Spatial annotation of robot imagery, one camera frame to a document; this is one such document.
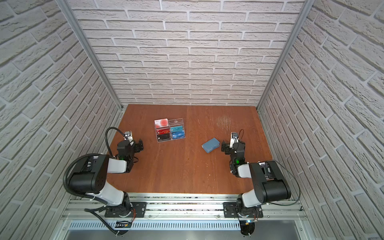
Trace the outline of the blue leather card holder wallet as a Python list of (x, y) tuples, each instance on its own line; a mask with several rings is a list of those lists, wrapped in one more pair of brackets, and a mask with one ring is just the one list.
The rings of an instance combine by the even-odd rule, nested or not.
[(220, 142), (216, 138), (212, 138), (211, 140), (202, 144), (202, 148), (206, 153), (210, 153), (219, 147), (220, 147)]

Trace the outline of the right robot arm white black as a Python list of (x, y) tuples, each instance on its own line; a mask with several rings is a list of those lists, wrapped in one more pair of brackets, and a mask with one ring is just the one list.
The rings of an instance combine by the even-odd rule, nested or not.
[(277, 162), (248, 163), (245, 159), (245, 149), (244, 142), (222, 142), (221, 146), (222, 152), (231, 158), (231, 173), (237, 178), (252, 180), (253, 189), (241, 194), (237, 199), (238, 210), (290, 199), (291, 189)]

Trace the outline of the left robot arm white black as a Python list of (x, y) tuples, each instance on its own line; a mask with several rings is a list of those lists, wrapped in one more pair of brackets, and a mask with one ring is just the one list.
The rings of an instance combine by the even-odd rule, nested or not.
[(107, 175), (130, 173), (138, 161), (136, 153), (144, 150), (143, 141), (124, 140), (118, 143), (118, 155), (86, 154), (73, 161), (63, 176), (65, 190), (73, 196), (98, 201), (109, 211), (132, 210), (127, 193), (116, 189), (107, 181)]

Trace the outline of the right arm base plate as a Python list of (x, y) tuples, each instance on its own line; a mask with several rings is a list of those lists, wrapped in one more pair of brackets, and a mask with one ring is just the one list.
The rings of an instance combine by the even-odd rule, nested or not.
[(264, 214), (261, 206), (246, 208), (235, 202), (223, 203), (225, 218), (263, 218)]

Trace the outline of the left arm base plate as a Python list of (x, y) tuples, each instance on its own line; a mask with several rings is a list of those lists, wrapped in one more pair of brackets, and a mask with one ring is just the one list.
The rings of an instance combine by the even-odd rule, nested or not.
[(106, 208), (106, 218), (143, 218), (146, 212), (146, 202), (130, 202), (127, 207), (124, 205), (108, 206)]

